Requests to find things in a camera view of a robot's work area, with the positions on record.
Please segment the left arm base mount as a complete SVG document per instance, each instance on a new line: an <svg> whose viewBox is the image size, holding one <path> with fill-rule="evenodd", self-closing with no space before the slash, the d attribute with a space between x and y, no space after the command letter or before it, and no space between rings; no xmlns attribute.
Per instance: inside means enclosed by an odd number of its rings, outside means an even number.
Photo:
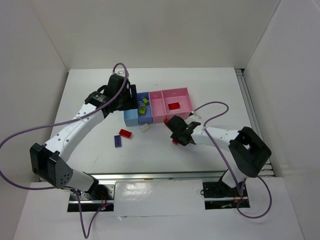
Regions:
<svg viewBox="0 0 320 240"><path fill-rule="evenodd" d="M70 213L79 212L79 204L82 212L96 212L101 208L101 212L114 211L114 197L115 197L116 183L106 182L99 186L94 195L76 190L69 195L67 211Z"/></svg>

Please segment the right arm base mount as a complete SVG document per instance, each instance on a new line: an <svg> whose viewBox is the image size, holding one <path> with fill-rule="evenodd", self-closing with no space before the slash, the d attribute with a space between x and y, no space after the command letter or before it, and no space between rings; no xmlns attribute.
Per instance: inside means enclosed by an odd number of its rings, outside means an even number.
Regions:
<svg viewBox="0 0 320 240"><path fill-rule="evenodd" d="M237 188L230 188L220 181L207 181L202 183L200 194L204 197L206 210L224 210L249 208L250 202L247 190L243 194L238 193Z"/></svg>

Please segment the green lego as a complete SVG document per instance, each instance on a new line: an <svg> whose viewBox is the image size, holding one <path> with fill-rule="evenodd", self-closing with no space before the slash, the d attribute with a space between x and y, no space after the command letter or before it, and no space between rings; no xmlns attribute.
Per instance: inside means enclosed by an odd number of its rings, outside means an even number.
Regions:
<svg viewBox="0 0 320 240"><path fill-rule="evenodd" d="M146 106L140 106L139 107L139 111L138 111L139 115L145 116L146 112L147 112L147 107Z"/></svg>
<svg viewBox="0 0 320 240"><path fill-rule="evenodd" d="M149 103L149 100L147 98L143 98L142 99L142 102L145 106L148 106L150 103Z"/></svg>

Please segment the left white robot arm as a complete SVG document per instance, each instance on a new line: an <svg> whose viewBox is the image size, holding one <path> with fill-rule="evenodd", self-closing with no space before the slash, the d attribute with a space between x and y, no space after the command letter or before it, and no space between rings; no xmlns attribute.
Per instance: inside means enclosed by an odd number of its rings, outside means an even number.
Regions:
<svg viewBox="0 0 320 240"><path fill-rule="evenodd" d="M94 198L103 186L67 161L78 144L109 114L138 108L137 88L123 76L113 74L106 85L92 92L73 118L59 133L43 144L34 143L29 152L34 174L57 189L71 188Z"/></svg>

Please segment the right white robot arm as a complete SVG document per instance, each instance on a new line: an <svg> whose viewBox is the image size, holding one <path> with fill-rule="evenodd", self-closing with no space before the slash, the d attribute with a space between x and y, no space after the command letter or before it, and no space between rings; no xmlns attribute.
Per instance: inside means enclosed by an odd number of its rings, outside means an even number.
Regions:
<svg viewBox="0 0 320 240"><path fill-rule="evenodd" d="M233 158L233 164L225 157L222 158L228 170L221 177L221 181L229 188L235 188L247 178L256 178L272 155L270 148L250 127L226 130L208 127L191 119L189 117L188 122L185 122L175 115L165 121L165 125L172 132L170 137L182 146L205 145L215 147L218 152L228 151Z"/></svg>

